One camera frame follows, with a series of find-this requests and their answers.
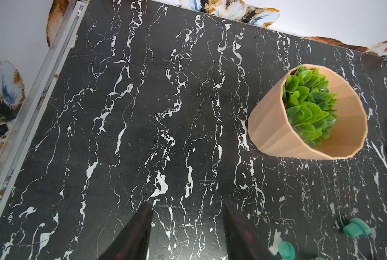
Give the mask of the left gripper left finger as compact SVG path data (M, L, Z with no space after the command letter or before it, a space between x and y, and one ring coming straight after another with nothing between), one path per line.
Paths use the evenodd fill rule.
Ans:
M152 203L144 202L100 260L145 260L149 248L153 217Z

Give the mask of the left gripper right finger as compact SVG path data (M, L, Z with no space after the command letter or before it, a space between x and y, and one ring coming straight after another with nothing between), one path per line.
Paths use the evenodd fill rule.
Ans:
M248 223L231 200L223 205L223 226L230 260L270 260L271 253L263 245L257 229Z

